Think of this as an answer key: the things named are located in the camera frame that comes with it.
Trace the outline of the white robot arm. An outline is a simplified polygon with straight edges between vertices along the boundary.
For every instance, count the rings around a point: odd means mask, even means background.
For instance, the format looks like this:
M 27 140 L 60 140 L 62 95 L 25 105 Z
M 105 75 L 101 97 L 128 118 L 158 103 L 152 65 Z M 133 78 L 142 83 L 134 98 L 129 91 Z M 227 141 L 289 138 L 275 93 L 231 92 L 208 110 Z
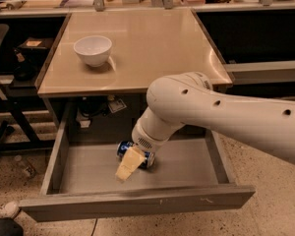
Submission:
M 147 109 L 133 131 L 134 144 L 115 173 L 127 180 L 186 125 L 203 127 L 295 165 L 295 101 L 216 92 L 199 72 L 164 76 L 147 89 Z

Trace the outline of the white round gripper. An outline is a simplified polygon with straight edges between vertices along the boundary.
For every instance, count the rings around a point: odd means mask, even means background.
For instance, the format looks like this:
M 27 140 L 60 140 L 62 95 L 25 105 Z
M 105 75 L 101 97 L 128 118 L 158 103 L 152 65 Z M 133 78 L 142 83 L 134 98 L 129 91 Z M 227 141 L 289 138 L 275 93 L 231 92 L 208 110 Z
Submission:
M 152 138 L 144 130 L 142 119 L 137 121 L 132 131 L 132 140 L 137 147 L 129 147 L 126 150 L 115 173 L 120 181 L 126 181 L 145 161 L 144 151 L 157 152 L 167 142 Z

